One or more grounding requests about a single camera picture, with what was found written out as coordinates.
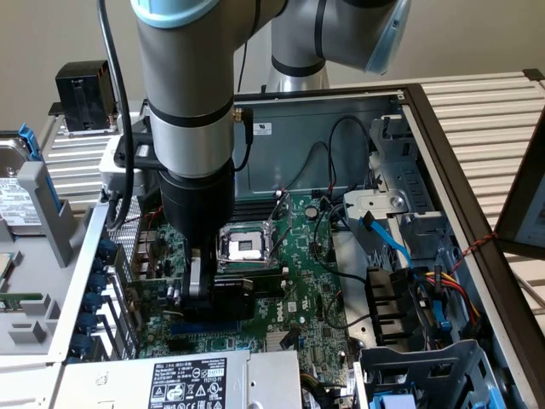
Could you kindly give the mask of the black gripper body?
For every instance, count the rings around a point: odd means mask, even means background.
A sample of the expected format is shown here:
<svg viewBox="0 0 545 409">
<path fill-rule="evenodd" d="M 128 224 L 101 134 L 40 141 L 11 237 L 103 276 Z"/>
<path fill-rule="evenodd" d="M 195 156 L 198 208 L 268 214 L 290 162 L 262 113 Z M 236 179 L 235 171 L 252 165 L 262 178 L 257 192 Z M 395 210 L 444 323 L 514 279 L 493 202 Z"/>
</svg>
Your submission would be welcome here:
<svg viewBox="0 0 545 409">
<path fill-rule="evenodd" d="M 160 171 L 163 212 L 191 249 L 208 247 L 230 220 L 235 205 L 235 170 L 228 160 L 213 174 L 199 178 Z"/>
</svg>

